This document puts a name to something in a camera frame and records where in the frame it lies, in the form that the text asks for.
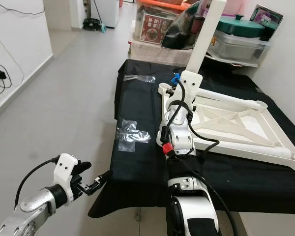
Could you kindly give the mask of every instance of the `gray tile floor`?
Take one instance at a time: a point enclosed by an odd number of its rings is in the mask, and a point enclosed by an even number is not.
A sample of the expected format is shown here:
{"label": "gray tile floor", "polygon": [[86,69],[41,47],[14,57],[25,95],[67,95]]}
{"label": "gray tile floor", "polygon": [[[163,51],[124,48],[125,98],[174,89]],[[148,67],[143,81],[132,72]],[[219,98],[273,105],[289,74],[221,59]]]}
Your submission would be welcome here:
{"label": "gray tile floor", "polygon": [[[0,223],[13,211],[22,178],[46,159],[67,152],[91,161],[86,182],[109,168],[116,77],[127,59],[135,7],[123,5],[115,29],[82,31],[0,116]],[[50,164],[34,173],[20,198],[51,185],[53,169]],[[95,198],[84,196],[59,209],[38,235],[139,235],[134,208],[88,218]],[[140,235],[165,235],[164,209],[144,208],[143,216]]]}

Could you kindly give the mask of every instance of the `green lid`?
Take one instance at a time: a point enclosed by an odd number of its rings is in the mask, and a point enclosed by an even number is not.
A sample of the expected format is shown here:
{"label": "green lid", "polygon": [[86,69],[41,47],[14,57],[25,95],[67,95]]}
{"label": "green lid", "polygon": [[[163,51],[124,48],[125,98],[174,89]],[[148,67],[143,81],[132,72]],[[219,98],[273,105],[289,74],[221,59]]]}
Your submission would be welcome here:
{"label": "green lid", "polygon": [[235,18],[222,16],[216,29],[227,34],[233,34],[240,37],[260,37],[265,27],[252,21],[244,19],[241,20],[242,17],[243,15],[239,14],[236,14]]}

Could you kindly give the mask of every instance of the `table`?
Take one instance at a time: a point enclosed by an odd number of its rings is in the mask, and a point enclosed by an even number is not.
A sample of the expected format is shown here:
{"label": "table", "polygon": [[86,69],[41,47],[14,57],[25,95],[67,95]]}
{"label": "table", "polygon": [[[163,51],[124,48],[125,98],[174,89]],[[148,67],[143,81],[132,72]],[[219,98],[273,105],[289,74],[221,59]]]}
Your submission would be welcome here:
{"label": "table", "polygon": [[[112,179],[104,186],[88,215],[102,217],[126,207],[165,207],[167,198],[167,166],[165,156],[156,142],[161,122],[160,83],[170,83],[174,72],[183,68],[126,60],[118,71],[115,94],[117,127],[122,120],[134,120],[137,129],[149,132],[151,140],[135,143],[134,152],[118,151],[113,146]],[[295,145],[295,126],[247,77],[232,74],[227,67],[218,69],[203,63],[201,88],[226,95],[260,100]],[[152,75],[155,83],[140,80],[124,81],[125,75]],[[295,214],[295,171],[285,166],[208,153],[203,165],[204,177],[219,192],[231,211]],[[216,210],[223,206],[211,194]]]}

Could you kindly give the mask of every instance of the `white bracket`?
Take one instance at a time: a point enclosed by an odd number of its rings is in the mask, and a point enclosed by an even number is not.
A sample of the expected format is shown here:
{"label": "white bracket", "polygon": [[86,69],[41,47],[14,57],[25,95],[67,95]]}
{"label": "white bracket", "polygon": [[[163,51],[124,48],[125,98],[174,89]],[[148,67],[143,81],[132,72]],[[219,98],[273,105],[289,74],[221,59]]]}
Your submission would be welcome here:
{"label": "white bracket", "polygon": [[72,170],[78,164],[78,160],[73,156],[63,153],[60,155],[59,161],[54,170],[54,183],[59,184],[65,191],[68,201],[66,206],[73,202],[73,193],[71,190],[70,182],[72,179]]}

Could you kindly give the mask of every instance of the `white refrigerator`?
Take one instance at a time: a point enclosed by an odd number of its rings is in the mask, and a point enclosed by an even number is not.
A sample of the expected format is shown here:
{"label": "white refrigerator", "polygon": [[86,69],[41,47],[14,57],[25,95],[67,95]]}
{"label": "white refrigerator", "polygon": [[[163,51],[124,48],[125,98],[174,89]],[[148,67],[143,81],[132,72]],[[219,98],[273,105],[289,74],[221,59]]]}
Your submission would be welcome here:
{"label": "white refrigerator", "polygon": [[90,0],[91,17],[99,20],[94,1],[104,25],[115,28],[119,17],[119,0]]}

